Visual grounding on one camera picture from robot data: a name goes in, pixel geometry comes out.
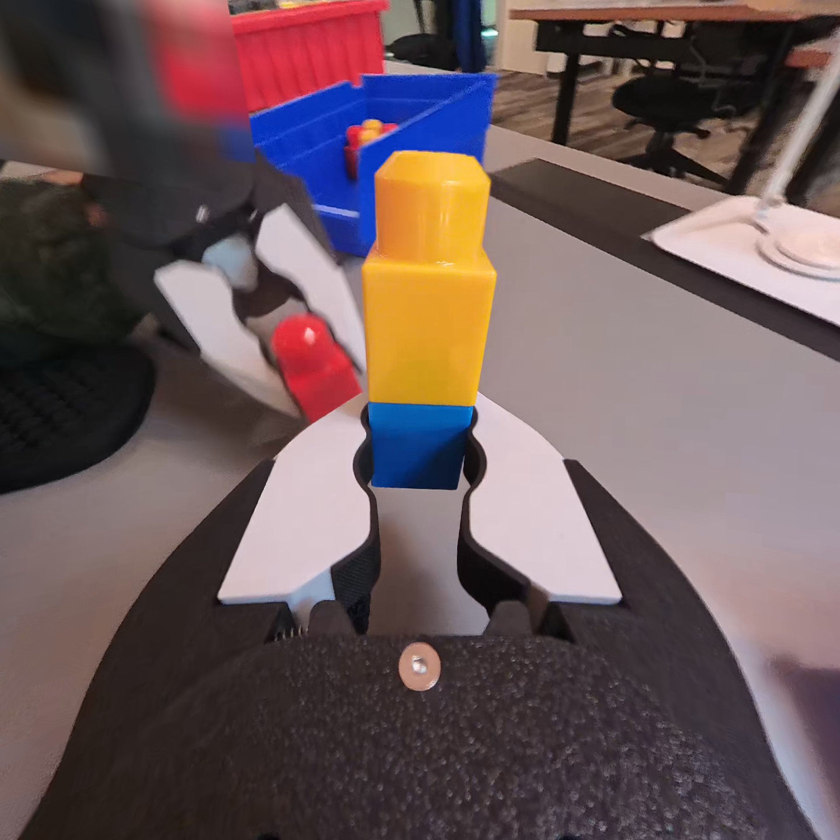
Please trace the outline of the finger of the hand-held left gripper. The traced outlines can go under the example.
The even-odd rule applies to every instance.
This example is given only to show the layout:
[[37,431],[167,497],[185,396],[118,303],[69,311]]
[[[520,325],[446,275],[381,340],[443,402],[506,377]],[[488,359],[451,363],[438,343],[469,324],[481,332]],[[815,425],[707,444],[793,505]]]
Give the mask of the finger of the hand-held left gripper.
[[364,326],[343,268],[288,205],[263,217],[255,252],[266,268],[298,289],[309,310],[328,324],[355,367],[365,373]]
[[302,417],[258,338],[238,319],[233,291],[219,271],[177,260],[155,271],[154,284],[209,367],[268,408]]

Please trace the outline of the red mega block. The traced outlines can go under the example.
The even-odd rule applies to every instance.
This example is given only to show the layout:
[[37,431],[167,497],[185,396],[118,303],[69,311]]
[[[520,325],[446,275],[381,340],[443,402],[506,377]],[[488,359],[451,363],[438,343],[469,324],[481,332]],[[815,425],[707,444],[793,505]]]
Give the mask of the red mega block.
[[310,424],[362,393],[350,358],[317,315],[280,321],[269,344],[287,390]]

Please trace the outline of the pile of mega blocks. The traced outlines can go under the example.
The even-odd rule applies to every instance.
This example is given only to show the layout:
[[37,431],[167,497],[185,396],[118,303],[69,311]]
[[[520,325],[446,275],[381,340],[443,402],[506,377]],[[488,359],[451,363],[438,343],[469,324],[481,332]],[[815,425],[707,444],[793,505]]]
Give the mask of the pile of mega blocks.
[[343,158],[348,177],[358,179],[360,152],[363,147],[396,130],[398,123],[367,119],[361,124],[349,126],[345,133]]

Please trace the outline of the black office chair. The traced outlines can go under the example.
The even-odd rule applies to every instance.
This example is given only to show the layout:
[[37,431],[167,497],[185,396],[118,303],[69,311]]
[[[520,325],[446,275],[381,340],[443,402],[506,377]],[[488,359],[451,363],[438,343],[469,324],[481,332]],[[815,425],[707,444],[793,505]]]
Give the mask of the black office chair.
[[692,175],[702,181],[724,186],[727,179],[677,151],[676,137],[691,133],[701,140],[709,131],[701,124],[719,119],[718,93],[695,82],[674,77],[645,76],[622,84],[612,96],[615,110],[630,118],[626,127],[643,125],[653,130],[645,151],[617,159],[646,172],[680,180]]

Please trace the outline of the blue jacket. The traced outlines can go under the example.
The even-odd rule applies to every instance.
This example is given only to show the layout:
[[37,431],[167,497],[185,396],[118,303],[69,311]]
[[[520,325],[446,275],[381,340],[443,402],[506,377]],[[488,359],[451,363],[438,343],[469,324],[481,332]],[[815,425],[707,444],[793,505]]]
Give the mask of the blue jacket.
[[452,1],[451,8],[459,68],[469,74],[480,74],[487,68],[481,1]]

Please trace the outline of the wood-edged desk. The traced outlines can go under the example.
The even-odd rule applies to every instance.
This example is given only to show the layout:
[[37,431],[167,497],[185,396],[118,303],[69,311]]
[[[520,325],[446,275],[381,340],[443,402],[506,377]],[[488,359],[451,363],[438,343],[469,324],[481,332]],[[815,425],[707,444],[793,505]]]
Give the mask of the wood-edged desk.
[[782,125],[784,96],[793,88],[795,72],[817,63],[793,58],[800,45],[817,35],[803,36],[813,20],[838,18],[838,2],[518,2],[507,12],[511,22],[536,25],[534,49],[565,56],[555,104],[551,141],[566,145],[579,83],[581,58],[667,61],[677,66],[690,55],[689,35],[662,36],[665,24],[770,25],[779,30],[770,52],[770,78],[760,99],[758,127],[742,146],[733,173],[723,189],[742,194]]

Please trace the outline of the blue plastic bin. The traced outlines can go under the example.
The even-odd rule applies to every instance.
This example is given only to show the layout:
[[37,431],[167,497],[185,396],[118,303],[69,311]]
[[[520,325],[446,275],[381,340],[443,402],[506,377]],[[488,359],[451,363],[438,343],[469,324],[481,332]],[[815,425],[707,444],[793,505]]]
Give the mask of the blue plastic bin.
[[[496,87],[491,73],[364,75],[250,117],[255,146],[301,178],[335,250],[366,257],[375,241],[375,173],[396,151],[467,154],[484,160]],[[349,174],[347,130],[367,119],[393,123],[360,150]]]

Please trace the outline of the red plastic bin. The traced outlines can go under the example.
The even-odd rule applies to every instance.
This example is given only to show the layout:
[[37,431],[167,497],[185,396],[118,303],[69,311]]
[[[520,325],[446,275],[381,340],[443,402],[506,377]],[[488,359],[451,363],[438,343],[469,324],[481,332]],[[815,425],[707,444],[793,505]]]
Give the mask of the red plastic bin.
[[384,71],[387,1],[286,2],[232,17],[250,113]]

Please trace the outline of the person's left forearm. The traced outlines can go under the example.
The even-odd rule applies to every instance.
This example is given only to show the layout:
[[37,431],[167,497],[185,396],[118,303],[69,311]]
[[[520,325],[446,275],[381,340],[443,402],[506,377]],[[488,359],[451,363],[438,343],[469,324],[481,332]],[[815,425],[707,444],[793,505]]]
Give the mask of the person's left forearm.
[[78,185],[2,181],[2,368],[121,342],[144,318],[111,276],[94,217]]

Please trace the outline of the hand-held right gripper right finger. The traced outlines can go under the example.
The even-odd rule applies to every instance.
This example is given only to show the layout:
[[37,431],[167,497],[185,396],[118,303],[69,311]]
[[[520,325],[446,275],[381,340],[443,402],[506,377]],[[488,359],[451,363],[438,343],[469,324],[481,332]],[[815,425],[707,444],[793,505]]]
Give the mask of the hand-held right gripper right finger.
[[458,578],[483,606],[612,606],[616,577],[562,454],[482,394],[466,439]]

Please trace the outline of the blue mega block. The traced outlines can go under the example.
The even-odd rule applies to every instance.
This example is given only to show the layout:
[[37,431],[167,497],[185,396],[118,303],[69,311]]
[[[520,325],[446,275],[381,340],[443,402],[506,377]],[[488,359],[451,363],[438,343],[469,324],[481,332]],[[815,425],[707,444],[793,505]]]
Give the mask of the blue mega block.
[[455,490],[473,406],[369,402],[372,486]]

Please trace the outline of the poster board stand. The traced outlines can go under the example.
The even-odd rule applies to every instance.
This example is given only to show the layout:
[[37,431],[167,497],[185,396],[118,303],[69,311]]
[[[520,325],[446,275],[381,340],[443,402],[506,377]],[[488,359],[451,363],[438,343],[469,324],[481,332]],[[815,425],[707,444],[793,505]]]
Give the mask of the poster board stand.
[[838,327],[839,222],[792,204],[789,187],[838,104],[839,55],[822,71],[763,191],[733,196],[646,234],[658,249]]

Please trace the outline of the black mesh pad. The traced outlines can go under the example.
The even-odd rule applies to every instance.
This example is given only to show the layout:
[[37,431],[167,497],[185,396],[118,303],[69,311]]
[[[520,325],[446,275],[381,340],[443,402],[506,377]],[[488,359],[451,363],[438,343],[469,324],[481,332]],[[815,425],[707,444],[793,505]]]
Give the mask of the black mesh pad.
[[149,412],[156,369],[130,345],[75,348],[2,370],[1,493],[74,476],[114,455]]

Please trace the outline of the orange mega block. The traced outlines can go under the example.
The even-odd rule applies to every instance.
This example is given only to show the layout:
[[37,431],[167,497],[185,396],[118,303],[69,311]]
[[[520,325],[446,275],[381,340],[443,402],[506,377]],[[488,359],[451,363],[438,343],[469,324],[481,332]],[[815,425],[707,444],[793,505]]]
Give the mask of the orange mega block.
[[489,198],[466,154],[399,150],[375,174],[361,269],[371,403],[475,404],[497,284]]

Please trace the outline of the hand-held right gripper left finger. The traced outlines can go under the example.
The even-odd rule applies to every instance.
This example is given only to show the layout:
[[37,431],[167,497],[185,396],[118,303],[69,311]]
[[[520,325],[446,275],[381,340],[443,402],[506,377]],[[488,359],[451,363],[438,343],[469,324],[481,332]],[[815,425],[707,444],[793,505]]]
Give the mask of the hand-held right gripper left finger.
[[367,401],[349,401],[295,436],[268,479],[217,592],[226,606],[285,603],[300,627],[335,601],[367,627],[382,570]]

